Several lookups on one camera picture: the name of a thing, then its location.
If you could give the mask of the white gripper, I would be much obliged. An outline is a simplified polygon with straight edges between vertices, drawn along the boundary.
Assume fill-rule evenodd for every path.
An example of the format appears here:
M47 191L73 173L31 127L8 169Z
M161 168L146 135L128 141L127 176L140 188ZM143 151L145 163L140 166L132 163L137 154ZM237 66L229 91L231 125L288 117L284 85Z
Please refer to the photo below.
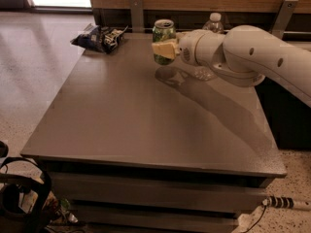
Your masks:
M152 43L154 54L168 59L175 59L180 54L181 59L191 66L208 66L207 61L196 58L196 47L199 41L208 34L207 30L198 29L189 32L177 32L176 39Z

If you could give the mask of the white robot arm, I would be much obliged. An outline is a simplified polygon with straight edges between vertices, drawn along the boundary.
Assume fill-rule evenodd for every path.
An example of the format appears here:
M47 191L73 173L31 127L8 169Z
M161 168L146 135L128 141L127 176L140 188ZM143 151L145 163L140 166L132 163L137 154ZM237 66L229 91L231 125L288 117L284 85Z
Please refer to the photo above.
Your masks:
M255 86L269 78L311 106L311 52L260 28L241 25L225 34L198 29L153 43L152 48L157 55L207 67L237 86Z

